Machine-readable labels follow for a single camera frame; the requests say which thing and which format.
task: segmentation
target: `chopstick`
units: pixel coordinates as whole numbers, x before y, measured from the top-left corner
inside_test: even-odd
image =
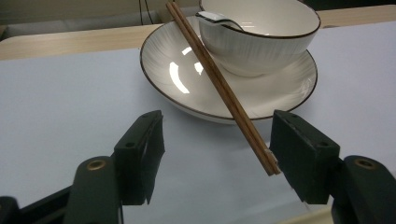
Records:
[[[168,8],[171,15],[174,17],[175,22],[177,23],[181,33],[187,39],[187,42],[192,48],[192,51],[197,56],[202,67],[205,69],[207,75],[209,76],[209,79],[212,81],[213,85],[218,91],[222,101],[230,110],[236,124],[247,139],[248,143],[250,144],[266,173],[268,175],[280,174],[280,170],[277,167],[277,162],[274,154],[271,152],[268,146],[265,145],[260,134],[257,132],[256,128],[248,117],[248,114],[239,103],[238,99],[233,93],[233,90],[228,85],[227,81],[225,80],[224,76],[221,74],[215,62],[207,52],[198,35],[192,29],[183,12],[180,10],[175,2],[168,2],[166,4],[166,7]]]

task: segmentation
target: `brass screw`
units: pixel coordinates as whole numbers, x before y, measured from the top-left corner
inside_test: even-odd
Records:
[[[105,161],[102,161],[102,160],[91,161],[90,163],[88,163],[87,169],[89,171],[94,171],[94,170],[100,170],[100,169],[102,169],[105,166],[106,166],[106,162]]]
[[[358,166],[360,166],[364,169],[367,169],[367,170],[375,170],[376,169],[375,163],[373,163],[372,161],[368,161],[366,159],[356,159],[355,164],[357,164]]]

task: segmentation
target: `white bowl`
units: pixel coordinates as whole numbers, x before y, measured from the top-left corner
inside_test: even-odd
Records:
[[[199,24],[188,18],[195,32]],[[140,63],[151,85],[177,108],[201,119],[234,124],[190,45],[172,21],[146,39]],[[239,77],[219,67],[247,115],[269,119],[275,109],[290,111],[301,105],[317,84],[317,67],[308,51],[296,62],[268,76]]]
[[[244,77],[274,73],[294,62],[320,27],[318,14],[297,0],[201,0],[200,5],[244,29],[200,22],[208,51],[227,70]]]

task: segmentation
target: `black cable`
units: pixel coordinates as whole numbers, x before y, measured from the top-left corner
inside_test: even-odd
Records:
[[[143,17],[142,17],[142,5],[139,0],[139,12],[140,12],[140,24],[143,25]]]
[[[151,15],[149,14],[149,6],[148,6],[148,1],[147,1],[147,0],[145,0],[145,3],[146,3],[146,10],[148,11],[148,17],[149,17],[149,20],[151,21],[151,24],[154,24],[154,22],[152,22]]]

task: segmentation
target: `white plate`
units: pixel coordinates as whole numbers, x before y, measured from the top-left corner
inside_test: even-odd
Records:
[[[188,20],[199,35],[198,20],[195,17],[188,17]],[[234,123],[173,21],[159,27],[146,39],[140,63],[152,86],[178,108],[201,119]],[[308,51],[284,69],[260,77],[239,77],[219,64],[218,67],[253,120],[269,119],[275,109],[290,111],[301,105],[318,80],[318,69]]]

